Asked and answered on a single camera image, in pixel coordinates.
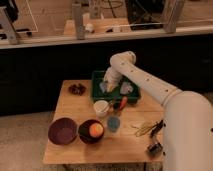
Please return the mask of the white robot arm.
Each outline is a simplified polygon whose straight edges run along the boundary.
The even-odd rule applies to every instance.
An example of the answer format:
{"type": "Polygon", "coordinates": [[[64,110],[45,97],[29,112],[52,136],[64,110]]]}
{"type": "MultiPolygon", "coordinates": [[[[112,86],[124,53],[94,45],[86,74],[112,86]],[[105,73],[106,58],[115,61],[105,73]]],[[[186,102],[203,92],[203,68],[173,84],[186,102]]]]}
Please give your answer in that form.
{"type": "Polygon", "coordinates": [[[163,171],[213,171],[213,105],[203,95],[179,88],[135,66],[132,51],[110,58],[105,79],[122,75],[164,107],[163,171]]]}

